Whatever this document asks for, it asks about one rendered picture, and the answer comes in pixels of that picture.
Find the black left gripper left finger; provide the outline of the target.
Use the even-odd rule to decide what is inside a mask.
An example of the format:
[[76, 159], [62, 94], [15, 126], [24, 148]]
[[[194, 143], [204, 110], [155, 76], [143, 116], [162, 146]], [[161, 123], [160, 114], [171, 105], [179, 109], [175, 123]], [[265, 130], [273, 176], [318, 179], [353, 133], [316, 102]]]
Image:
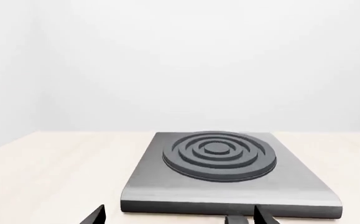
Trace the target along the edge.
[[100, 205], [96, 210], [89, 214], [80, 224], [105, 224], [105, 206]]

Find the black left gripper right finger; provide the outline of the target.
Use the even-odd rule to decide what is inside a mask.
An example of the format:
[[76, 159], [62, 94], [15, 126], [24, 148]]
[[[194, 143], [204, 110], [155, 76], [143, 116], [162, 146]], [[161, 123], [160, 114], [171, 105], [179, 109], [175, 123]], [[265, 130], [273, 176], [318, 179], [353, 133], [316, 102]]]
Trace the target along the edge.
[[260, 205], [254, 206], [254, 224], [280, 224], [267, 210]]

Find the grey toy stove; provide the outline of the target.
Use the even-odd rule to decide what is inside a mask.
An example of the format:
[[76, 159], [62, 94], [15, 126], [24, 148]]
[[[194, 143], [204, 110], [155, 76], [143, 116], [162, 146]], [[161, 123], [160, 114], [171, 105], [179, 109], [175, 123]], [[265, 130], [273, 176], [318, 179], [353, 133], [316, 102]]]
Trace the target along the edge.
[[158, 132], [122, 190], [123, 212], [339, 219], [339, 197], [269, 133]]

